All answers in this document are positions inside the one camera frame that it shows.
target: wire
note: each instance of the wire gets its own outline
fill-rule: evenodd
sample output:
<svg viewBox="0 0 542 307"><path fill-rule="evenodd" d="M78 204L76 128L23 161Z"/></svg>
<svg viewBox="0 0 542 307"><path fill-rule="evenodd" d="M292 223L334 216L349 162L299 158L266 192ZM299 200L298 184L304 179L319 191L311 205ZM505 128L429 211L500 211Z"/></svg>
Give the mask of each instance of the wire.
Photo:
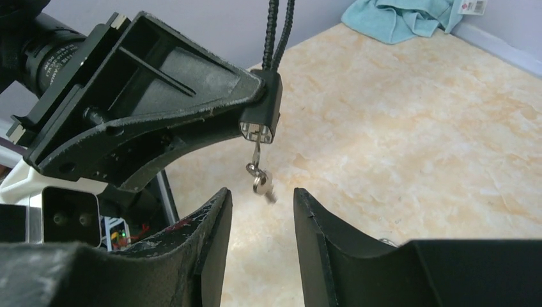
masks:
<svg viewBox="0 0 542 307"><path fill-rule="evenodd" d="M143 224L143 225L141 226L141 229L142 229L142 230L141 230L141 232L139 233L139 235L135 235L135 236L133 235L133 236L130 236L130 240L139 240L139 239L140 239L146 232L148 232L149 229L151 229L151 228L150 228L149 225Z"/></svg>
<svg viewBox="0 0 542 307"><path fill-rule="evenodd" d="M286 6L286 17L284 19L284 28L279 40L277 50L275 47L275 34L277 31L277 20L279 16L279 0L269 0L269 10L267 15L267 30L265 31L265 45L263 48L263 70L277 71L283 58L288 39L290 38L291 27L293 25L293 9L295 0L288 0Z"/></svg>
<svg viewBox="0 0 542 307"><path fill-rule="evenodd" d="M286 5L286 17L284 20L283 34L281 35L281 40L277 46L277 50L273 55L273 62L271 64L272 70L278 70L279 64L283 58L284 51L286 50L286 45L288 44L288 39L290 39L291 27L293 25L293 8L295 6L295 0L288 0Z"/></svg>
<svg viewBox="0 0 542 307"><path fill-rule="evenodd" d="M277 19L279 17L279 0L269 0L267 13L267 30L265 31L265 45L263 46L262 68L270 70L273 62L273 49L275 48L275 34L277 32Z"/></svg>

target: metal screw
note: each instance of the metal screw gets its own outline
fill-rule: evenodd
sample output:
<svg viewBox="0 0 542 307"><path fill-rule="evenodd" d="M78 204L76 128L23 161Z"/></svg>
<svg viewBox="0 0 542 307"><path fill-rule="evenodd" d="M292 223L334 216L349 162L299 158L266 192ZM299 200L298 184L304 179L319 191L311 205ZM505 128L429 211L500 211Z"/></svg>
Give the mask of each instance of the metal screw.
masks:
<svg viewBox="0 0 542 307"><path fill-rule="evenodd" d="M79 222L81 225L88 227L92 224L92 216L90 214L83 213L81 216L79 216Z"/></svg>
<svg viewBox="0 0 542 307"><path fill-rule="evenodd" d="M52 217L52 220L54 221L55 224L57 224L58 226L63 226L66 224L66 222L68 222L68 218L66 217L66 214L64 214L64 212L58 212L56 213L53 217Z"/></svg>

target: scuffed black plastic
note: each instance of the scuffed black plastic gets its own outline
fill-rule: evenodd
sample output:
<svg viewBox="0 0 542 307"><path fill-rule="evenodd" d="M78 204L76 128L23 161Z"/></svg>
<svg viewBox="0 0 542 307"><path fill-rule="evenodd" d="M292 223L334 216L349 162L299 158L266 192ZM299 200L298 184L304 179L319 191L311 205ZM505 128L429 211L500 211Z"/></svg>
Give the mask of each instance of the scuffed black plastic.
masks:
<svg viewBox="0 0 542 307"><path fill-rule="evenodd" d="M99 48L91 36L85 44ZM67 72L76 71L68 64L59 75L65 82L72 77ZM103 59L85 65L97 67L87 71L85 83L68 88L25 161L48 177L90 178L131 192L182 155L241 136L244 107L264 88L256 75L144 12ZM55 80L42 99L58 99L48 94L60 84Z"/></svg>
<svg viewBox="0 0 542 307"><path fill-rule="evenodd" d="M258 103L245 108L239 122L267 127L271 135L264 138L263 142L273 143L280 117L283 81L281 75L274 70L254 69L251 72L265 81L265 95Z"/></svg>
<svg viewBox="0 0 542 307"><path fill-rule="evenodd" d="M306 306L537 306L542 240L412 240L394 248L294 190Z"/></svg>
<svg viewBox="0 0 542 307"><path fill-rule="evenodd" d="M220 306L231 193L108 254L84 244L0 244L1 306Z"/></svg>

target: black cord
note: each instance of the black cord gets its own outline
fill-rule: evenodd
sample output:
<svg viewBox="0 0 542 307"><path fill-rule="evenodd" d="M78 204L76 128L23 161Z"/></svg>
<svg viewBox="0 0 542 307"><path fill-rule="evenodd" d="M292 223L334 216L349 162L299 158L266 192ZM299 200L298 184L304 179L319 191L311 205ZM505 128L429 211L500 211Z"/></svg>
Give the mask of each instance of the black cord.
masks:
<svg viewBox="0 0 542 307"><path fill-rule="evenodd" d="M275 33L279 16L279 0L269 0L267 15L267 30L265 31L265 45L263 48L263 70L270 70L273 62L273 49L275 48Z"/></svg>
<svg viewBox="0 0 542 307"><path fill-rule="evenodd" d="M294 6L295 0L288 0L283 33L281 35L281 39L279 40L277 50L273 52L273 49L275 47L277 20L279 16L279 0L269 0L267 30L265 35L265 45L263 48L263 61L261 65L263 70L277 71L279 69L279 65L283 58L284 51L286 50L286 45L288 44L288 39L290 38L291 27L293 25Z"/></svg>
<svg viewBox="0 0 542 307"><path fill-rule="evenodd" d="M284 21L283 34L281 35L281 40L277 46L277 50L273 55L273 62L271 64L271 70L278 70L281 60L283 58L284 51L286 50L286 45L288 44L288 39L290 38L291 27L293 25L293 8L295 6L295 0L288 0L288 5L286 6L286 17Z"/></svg>

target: teal towel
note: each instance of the teal towel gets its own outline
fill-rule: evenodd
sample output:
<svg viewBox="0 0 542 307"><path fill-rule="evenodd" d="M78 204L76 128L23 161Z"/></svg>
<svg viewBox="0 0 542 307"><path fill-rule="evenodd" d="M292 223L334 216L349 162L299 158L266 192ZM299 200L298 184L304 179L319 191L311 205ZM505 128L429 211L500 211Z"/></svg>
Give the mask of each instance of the teal towel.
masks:
<svg viewBox="0 0 542 307"><path fill-rule="evenodd" d="M450 33L463 15L461 0L357 0L341 21L383 43L431 37L437 28Z"/></svg>

